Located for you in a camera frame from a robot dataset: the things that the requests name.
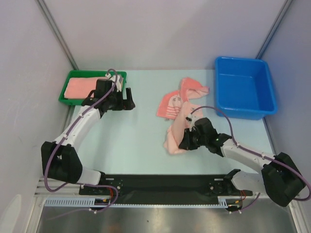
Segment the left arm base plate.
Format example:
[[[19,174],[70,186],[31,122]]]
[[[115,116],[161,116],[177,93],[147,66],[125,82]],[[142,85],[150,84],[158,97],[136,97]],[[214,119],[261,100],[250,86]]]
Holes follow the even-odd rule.
[[[110,196],[112,194],[116,194],[116,191],[113,189],[116,188],[118,193],[120,192],[123,186],[123,180],[118,177],[109,176],[105,173],[101,174],[99,184],[97,187],[92,186],[83,186],[79,189],[79,195],[84,196]]]

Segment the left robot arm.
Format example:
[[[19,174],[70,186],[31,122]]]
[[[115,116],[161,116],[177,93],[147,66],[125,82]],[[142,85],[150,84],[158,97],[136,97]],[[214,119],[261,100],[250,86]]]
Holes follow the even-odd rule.
[[[103,172],[86,168],[78,156],[78,149],[90,129],[107,111],[133,110],[135,103],[131,88],[119,91],[113,80],[98,79],[81,104],[80,111],[65,131],[52,142],[41,146],[42,169],[45,186],[48,179],[64,184],[84,184],[96,194],[107,189]]]

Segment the light pink towel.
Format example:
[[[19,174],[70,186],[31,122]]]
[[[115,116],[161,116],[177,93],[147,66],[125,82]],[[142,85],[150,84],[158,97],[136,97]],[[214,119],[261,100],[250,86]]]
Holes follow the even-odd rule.
[[[166,141],[163,146],[170,155],[185,153],[186,150],[180,149],[178,146],[182,142],[184,137],[184,131],[190,127],[190,123],[186,120],[186,117],[199,105],[192,104],[190,102],[184,102],[177,117],[173,121],[172,125],[167,130]]]

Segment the pink white striped towel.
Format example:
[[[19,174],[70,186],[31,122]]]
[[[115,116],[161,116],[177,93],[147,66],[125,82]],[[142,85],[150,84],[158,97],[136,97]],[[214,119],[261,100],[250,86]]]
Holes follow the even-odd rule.
[[[175,120],[183,105],[186,114],[198,108],[190,100],[200,99],[209,94],[209,87],[201,85],[200,82],[190,77],[183,78],[180,82],[179,90],[166,94],[158,107],[156,116]]]

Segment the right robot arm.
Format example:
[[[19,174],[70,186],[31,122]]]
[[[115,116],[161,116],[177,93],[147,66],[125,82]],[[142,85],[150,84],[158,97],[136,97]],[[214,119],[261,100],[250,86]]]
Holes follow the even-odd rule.
[[[183,150],[206,147],[209,152],[235,160],[252,170],[248,173],[234,169],[228,173],[224,191],[235,195],[240,190],[266,194],[274,203],[286,207],[306,187],[301,173],[291,157],[257,152],[235,141],[232,135],[217,133],[211,121],[204,118],[186,117],[189,127],[179,144]]]

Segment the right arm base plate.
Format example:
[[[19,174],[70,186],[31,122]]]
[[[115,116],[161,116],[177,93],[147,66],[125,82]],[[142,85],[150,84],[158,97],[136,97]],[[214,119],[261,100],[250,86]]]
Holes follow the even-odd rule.
[[[208,191],[211,195],[217,196],[240,196],[250,197],[254,192],[250,190],[238,190],[230,181],[223,179],[214,179],[208,183]]]

